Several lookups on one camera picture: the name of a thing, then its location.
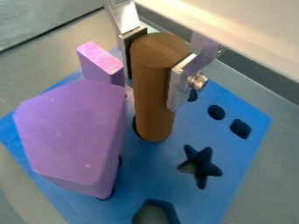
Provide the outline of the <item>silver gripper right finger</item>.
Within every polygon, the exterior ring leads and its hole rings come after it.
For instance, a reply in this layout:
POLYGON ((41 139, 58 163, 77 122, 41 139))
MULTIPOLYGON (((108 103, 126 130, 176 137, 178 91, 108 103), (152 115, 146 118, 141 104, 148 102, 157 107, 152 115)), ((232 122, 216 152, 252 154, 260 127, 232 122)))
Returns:
POLYGON ((166 108, 174 112, 186 102, 190 91, 201 92, 208 86, 209 79, 201 69, 216 59, 221 52, 221 45, 196 31, 190 34, 190 53, 172 67, 166 108))

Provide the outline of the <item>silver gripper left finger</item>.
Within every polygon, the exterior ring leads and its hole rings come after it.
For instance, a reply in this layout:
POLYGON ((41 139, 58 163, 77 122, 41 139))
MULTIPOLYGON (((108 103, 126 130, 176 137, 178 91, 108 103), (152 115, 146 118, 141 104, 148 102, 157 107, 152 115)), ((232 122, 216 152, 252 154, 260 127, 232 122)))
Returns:
POLYGON ((117 49, 121 51, 125 77, 130 79, 129 47, 133 41, 146 34, 146 28, 140 24, 136 4, 130 0, 105 0, 104 7, 116 30, 117 49))

